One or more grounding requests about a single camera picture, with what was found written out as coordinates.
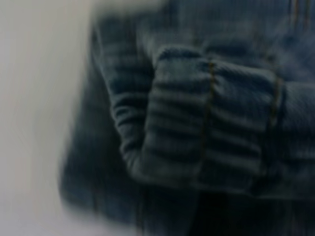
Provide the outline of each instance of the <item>white background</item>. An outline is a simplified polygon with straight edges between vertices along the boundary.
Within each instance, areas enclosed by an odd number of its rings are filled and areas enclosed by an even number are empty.
[[[103,9],[137,9],[144,2],[107,0]],[[149,2],[156,7],[159,1]],[[84,74],[94,5],[0,0],[1,236],[133,235],[69,215],[58,196],[58,167]]]

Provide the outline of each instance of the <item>wrinkled fabric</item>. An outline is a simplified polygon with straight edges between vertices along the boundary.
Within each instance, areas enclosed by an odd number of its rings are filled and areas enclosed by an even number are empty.
[[[314,4],[299,4],[173,0],[98,18],[63,199],[184,236],[199,192],[220,192],[199,232],[315,234]]]

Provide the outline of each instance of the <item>seam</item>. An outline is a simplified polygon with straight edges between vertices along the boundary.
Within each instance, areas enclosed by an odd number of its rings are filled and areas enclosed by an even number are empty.
[[[305,18],[304,18],[304,29],[307,30],[310,25],[310,17],[311,17],[311,0],[306,0],[305,6]]]
[[[209,97],[206,103],[205,107],[205,115],[203,117],[203,125],[201,128],[201,160],[205,160],[206,156],[206,126],[208,123],[208,119],[210,116],[210,110],[211,110],[211,103],[214,98],[215,93],[215,73],[214,73],[214,64],[211,62],[209,63],[209,69],[210,69],[210,89],[209,89]]]
[[[270,108],[270,113],[269,113],[269,119],[268,119],[268,124],[267,124],[267,130],[270,130],[272,125],[274,124],[276,118],[277,118],[277,111],[278,111],[278,101],[280,98],[280,87],[282,84],[282,79],[277,76],[276,81],[275,81],[275,91],[274,91],[274,99],[271,103],[271,108]]]
[[[295,0],[294,4],[294,27],[297,28],[298,18],[299,18],[299,0]]]

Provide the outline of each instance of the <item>stitching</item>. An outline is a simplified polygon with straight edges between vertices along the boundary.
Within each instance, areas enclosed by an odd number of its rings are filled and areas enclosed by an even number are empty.
[[[297,27],[298,17],[299,17],[299,0],[295,0],[295,11],[294,11],[294,27]]]
[[[267,129],[270,129],[273,125],[273,123],[275,122],[276,118],[277,118],[277,103],[279,101],[280,98],[280,86],[282,84],[282,79],[280,77],[277,76],[276,81],[275,81],[275,91],[274,91],[274,99],[273,102],[271,104],[271,108],[270,108],[270,115],[269,115],[269,119],[268,119],[268,125],[267,125]]]
[[[304,29],[307,30],[310,24],[310,11],[311,11],[311,0],[306,0],[305,6],[305,18],[304,18]]]
[[[209,63],[209,69],[210,69],[210,75],[211,75],[210,76],[210,90],[209,90],[209,98],[207,100],[206,107],[205,107],[205,115],[204,115],[203,125],[201,129],[201,160],[204,160],[206,156],[206,131],[205,129],[206,129],[208,119],[210,116],[211,102],[214,97],[215,82],[216,82],[215,73],[214,73],[214,64],[212,62]]]

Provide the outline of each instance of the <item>denim jacket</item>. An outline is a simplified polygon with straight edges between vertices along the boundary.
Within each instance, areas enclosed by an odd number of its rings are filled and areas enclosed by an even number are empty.
[[[186,236],[200,191],[221,192],[214,235],[315,235],[313,12],[171,0],[99,17],[63,199],[141,235]]]

